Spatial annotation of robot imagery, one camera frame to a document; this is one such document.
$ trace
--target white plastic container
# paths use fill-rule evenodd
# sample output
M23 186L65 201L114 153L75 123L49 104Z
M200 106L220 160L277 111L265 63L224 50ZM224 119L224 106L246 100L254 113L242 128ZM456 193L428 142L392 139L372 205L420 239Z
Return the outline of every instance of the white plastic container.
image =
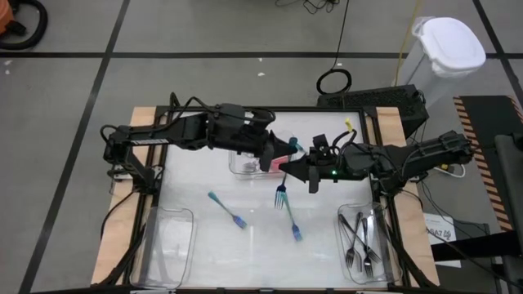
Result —
M430 107L485 63L485 50L461 21L449 18L417 19L412 29L416 42L402 64L398 85L413 84L423 91Z

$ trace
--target black floor line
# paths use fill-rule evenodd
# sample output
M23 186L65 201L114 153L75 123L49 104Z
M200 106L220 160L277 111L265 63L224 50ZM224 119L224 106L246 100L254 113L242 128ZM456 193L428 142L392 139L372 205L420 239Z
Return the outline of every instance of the black floor line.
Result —
M0 58L103 58L104 52L4 52ZM340 52L340 58L396 59L395 52ZM523 53L487 53L487 59L523 59ZM335 58L336 52L111 52L110 58L196 59L196 58Z
M507 75L508 81L510 82L512 86L512 90L516 94L516 98L520 101L520 105L523 105L523 89L521 89L521 84L519 83L519 80L514 73L514 69L512 68L510 62L508 61L508 54L505 54L505 51L503 50L503 47L501 46L501 42L498 39L498 36L496 36L496 33L494 32L494 28L492 27L492 24L490 23L489 17L487 17L487 14L485 12L485 9L481 5L480 0L472 0L474 3L474 6L476 7L477 13L480 15L481 22L485 26L485 30L487 31L487 34L489 35L490 41L492 42L492 45L494 46L494 49L496 50L496 53L500 55L499 60L501 61L501 65L503 67L503 70L505 71L505 74ZM511 53L510 56L517 56L519 58L522 57L521 53Z
M104 52L0 52L0 58L103 58Z
M107 66L109 65L110 53L114 49L114 45L116 44L118 34L120 32L120 29L122 28L123 19L127 12L127 8L129 7L129 2L130 0L123 0L122 2L118 18L113 27L113 32L110 36L107 48L105 49L104 57L101 61L100 68L98 69L98 73L96 74L94 83L92 85L91 94L87 99L85 109L83 110L82 118L80 119L78 129L76 131L76 134L74 135L73 144L69 151L69 155L67 156L67 161L65 162L64 170L62 171L60 180L58 181L58 186L56 187L55 195L51 201L49 211L47 212L46 220L43 223L43 227L40 231L40 235L38 236L38 241L34 248L33 255L31 256L29 265L27 267L27 270L25 271L24 279L22 280L22 284L20 285L19 293L30 293L31 288L33 287L33 283L36 278L36 274L38 272L40 263L42 261L43 254L46 250L49 238L51 237L52 228L55 224L56 217L58 216L58 211L60 210L60 205L62 204L62 200L64 199L65 191L69 183L69 178L71 177L71 173L73 172L74 164L76 162L76 158L78 157L78 152L80 150L80 146L82 145L83 137L85 135L85 131L87 130L87 125L89 123L89 119L91 118L92 110L96 103L96 98L98 97L98 92L100 91L101 84L104 80Z
M397 59L399 53L340 52L339 58ZM113 58L203 59L203 58L335 58L336 52L115 52Z

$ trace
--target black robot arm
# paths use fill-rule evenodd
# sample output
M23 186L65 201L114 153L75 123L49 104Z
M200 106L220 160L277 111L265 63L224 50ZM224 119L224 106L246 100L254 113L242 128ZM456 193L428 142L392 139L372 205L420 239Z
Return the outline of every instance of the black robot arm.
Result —
M191 100L197 100L206 109L200 114L182 117ZM294 154L295 146L278 139L266 127L275 120L275 114L267 109L245 109L240 105L221 104L208 107L198 98L191 98L172 122L162 126L103 126L105 140L104 160L121 166L133 179L135 189L153 194L156 189L155 171L144 167L132 152L133 146L176 145L182 149L227 149L238 154L254 154L260 160L260 169L267 172L274 158ZM106 128L114 132L105 137Z
M309 154L279 165L289 175L309 181L310 193L318 191L321 180L363 180L369 175L379 180L385 192L391 192L441 164L469 163L474 154L470 141L455 131L405 147L350 143L338 154L325 135L313 142Z

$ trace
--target gray floor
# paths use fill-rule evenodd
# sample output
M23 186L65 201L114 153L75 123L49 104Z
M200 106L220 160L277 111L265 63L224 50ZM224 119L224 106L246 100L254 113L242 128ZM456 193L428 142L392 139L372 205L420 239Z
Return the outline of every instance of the gray floor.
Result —
M123 0L42 0L50 21L44 39L21 56L0 51L0 151L6 201L0 206L0 284L20 289L35 244L68 158L80 118L99 73ZM352 0L344 52L398 52L414 0ZM517 0L482 2L505 52L523 52L523 25ZM34 24L35 11L21 20ZM343 6L309 15L300 4L277 8L269 0L131 0L114 52L335 51ZM452 16L465 22L485 50L493 43L470 0L426 0L420 16ZM38 58L31 52L86 52L89 58ZM101 158L102 124L128 123L138 105L165 105L175 91L185 101L209 104L314 105L316 79L332 58L112 58L48 240L32 291L86 287L91 281L99 229L110 202L108 168ZM386 87L395 59L341 59L353 77L352 90ZM523 60L510 60L523 78ZM327 81L335 89L336 78ZM488 60L457 95L515 95L500 60ZM463 131L450 97L429 109L425 138ZM460 220L487 223L499 232L474 163L464 179L433 173L427 179L434 199ZM428 212L433 212L426 203Z

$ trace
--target plastic container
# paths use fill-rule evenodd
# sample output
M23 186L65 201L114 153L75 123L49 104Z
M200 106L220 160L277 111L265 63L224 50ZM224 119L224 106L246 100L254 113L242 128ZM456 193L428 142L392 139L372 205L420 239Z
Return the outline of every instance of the plastic container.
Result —
M363 217L366 218L368 222L368 246L372 248L380 259L379 262L371 261L373 267L372 277L367 276L363 266L363 259L365 258L363 225L360 224L359 228L356 228L356 216L359 212L363 214ZM389 247L391 245L388 241L388 232L384 231L382 227L378 225L379 221L384 221L382 206L378 203L369 203L359 206L345 204L338 208L337 213L338 215L343 214L345 216L352 229L357 229L356 234L361 240L356 240L354 246L354 249L361 256L361 261L358 262L355 258L352 267L348 268L345 262L346 251L351 247L354 234L348 229L343 230L343 225L338 220L335 221L335 229L336 232L338 232L336 236L337 245L345 278L350 279L359 285L374 282L392 283L399 281L402 273L398 260L390 254L391 251L389 250Z
M190 272L195 224L188 209L153 207L130 281L143 288L176 289Z
M476 35L461 21L449 18L417 18L412 35L417 39L400 68L398 85L413 84L423 91L426 107L453 89L486 59Z
M294 134L290 131L278 131L275 135L284 141L288 141ZM298 154L291 156L291 160L297 159ZM229 152L229 170L236 175L239 180L253 180L264 178L279 178L283 177L284 173L279 169L281 163L286 163L289 160L288 156L274 159L270 164L270 170L264 172L260 169L259 159L252 154L237 154L235 151Z

